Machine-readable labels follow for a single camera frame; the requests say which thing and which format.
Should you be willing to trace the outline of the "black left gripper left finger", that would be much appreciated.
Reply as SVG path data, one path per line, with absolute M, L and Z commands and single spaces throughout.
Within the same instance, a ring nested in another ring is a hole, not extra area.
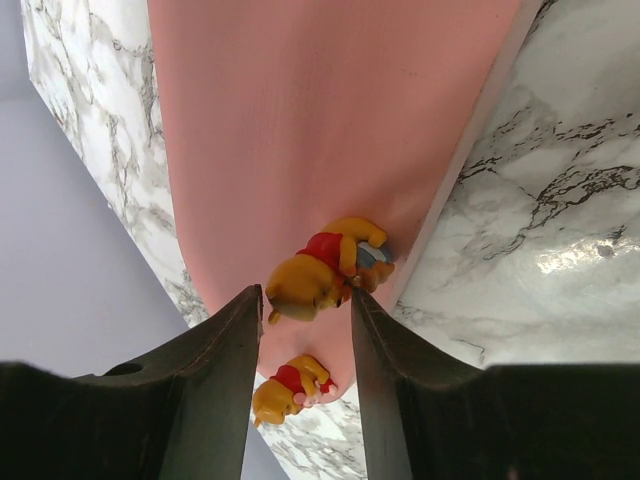
M 101 376 L 1 366 L 5 479 L 237 479 L 262 291 Z

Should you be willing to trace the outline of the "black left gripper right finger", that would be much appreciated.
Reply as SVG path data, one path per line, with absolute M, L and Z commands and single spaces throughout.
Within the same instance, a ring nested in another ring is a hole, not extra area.
M 635 479 L 635 364 L 475 368 L 351 302 L 367 473 L 372 479 Z

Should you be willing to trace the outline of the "orange bear toy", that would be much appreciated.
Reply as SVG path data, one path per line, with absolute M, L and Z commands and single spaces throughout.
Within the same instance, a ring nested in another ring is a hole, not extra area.
M 281 425 L 288 416 L 321 403 L 337 390 L 330 372 L 315 357 L 299 355 L 281 365 L 255 390 L 254 426 Z
M 350 300 L 355 288 L 375 292 L 394 270 L 386 231 L 361 217 L 335 220 L 271 273 L 265 288 L 268 323 L 282 317 L 311 322 Z

